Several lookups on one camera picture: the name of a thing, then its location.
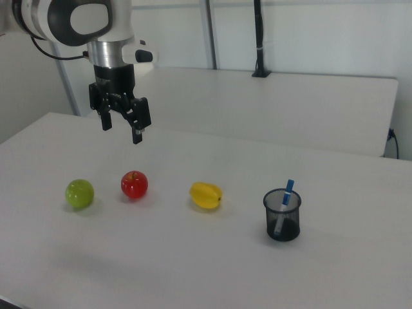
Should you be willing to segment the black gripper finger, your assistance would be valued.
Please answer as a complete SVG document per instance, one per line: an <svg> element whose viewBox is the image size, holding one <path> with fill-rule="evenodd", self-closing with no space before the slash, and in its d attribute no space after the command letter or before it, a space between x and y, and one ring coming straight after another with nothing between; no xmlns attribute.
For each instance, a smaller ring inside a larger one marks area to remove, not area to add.
<svg viewBox="0 0 412 309"><path fill-rule="evenodd" d="M107 95L101 94L97 84L89 85L89 105L93 111L96 111L100 116L102 122L102 129L107 131L112 128L112 121L110 115L109 100Z"/></svg>
<svg viewBox="0 0 412 309"><path fill-rule="evenodd" d="M148 100L145 97L122 96L120 114L131 126L133 143L139 144L142 141L142 133L151 125Z"/></svg>

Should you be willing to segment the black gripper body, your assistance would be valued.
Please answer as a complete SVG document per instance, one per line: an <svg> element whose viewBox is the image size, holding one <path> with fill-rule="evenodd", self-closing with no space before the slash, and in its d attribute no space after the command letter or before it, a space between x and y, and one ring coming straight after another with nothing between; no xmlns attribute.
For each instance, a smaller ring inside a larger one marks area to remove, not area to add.
<svg viewBox="0 0 412 309"><path fill-rule="evenodd" d="M120 67L94 66L95 82L92 84L92 106L101 106L109 100L112 105L130 106L135 99L135 70L132 64Z"/></svg>

